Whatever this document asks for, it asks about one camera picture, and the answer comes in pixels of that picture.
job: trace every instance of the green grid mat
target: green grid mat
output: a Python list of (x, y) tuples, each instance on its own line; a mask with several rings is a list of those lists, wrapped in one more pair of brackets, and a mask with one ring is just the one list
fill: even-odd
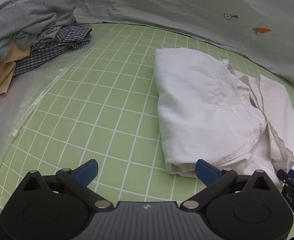
[(88, 187), (114, 204), (180, 203), (205, 187), (198, 179), (165, 170), (153, 68), (156, 48), (187, 47), (227, 58), (235, 70), (284, 84), (294, 108), (292, 84), (232, 52), (141, 25), (91, 27), (114, 34), (71, 68), (21, 127), (0, 167), (0, 206), (29, 170), (52, 175), (89, 159), (97, 160), (99, 174)]

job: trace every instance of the folded white cloth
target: folded white cloth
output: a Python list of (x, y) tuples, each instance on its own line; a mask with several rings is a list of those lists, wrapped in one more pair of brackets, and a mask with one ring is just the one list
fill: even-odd
[(204, 159), (243, 175), (263, 169), (281, 184), (277, 170), (294, 164), (294, 111), (283, 85), (187, 48), (157, 49), (155, 80), (168, 173), (195, 177)]

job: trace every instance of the orange-brown garment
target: orange-brown garment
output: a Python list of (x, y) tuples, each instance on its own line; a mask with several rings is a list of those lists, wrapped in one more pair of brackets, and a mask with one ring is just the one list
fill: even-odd
[(30, 48), (21, 49), (17, 44), (13, 44), (4, 61), (0, 62), (0, 94), (7, 93), (13, 72), (16, 66), (15, 60), (20, 60), (30, 55)]

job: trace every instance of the carrot print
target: carrot print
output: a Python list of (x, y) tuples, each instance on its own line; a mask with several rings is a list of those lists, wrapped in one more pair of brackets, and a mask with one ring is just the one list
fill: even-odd
[(255, 31), (255, 34), (257, 34), (257, 32), (259, 33), (267, 33), (270, 32), (270, 29), (265, 29), (265, 28), (252, 28)]

